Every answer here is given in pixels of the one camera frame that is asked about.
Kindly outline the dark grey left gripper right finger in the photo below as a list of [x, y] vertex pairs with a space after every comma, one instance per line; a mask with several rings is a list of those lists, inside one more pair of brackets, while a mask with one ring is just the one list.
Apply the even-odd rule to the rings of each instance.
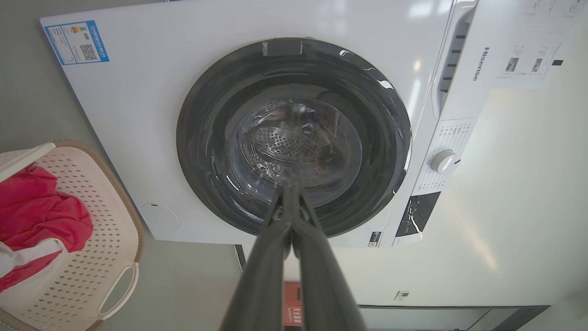
[[307, 193], [288, 187], [292, 247], [300, 263], [305, 331], [365, 331], [365, 322]]

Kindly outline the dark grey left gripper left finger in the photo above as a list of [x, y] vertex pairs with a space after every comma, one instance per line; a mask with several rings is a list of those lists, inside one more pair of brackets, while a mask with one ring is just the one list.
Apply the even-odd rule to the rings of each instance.
[[222, 331], [283, 329], [283, 269], [290, 251], [288, 187], [277, 189], [220, 326]]

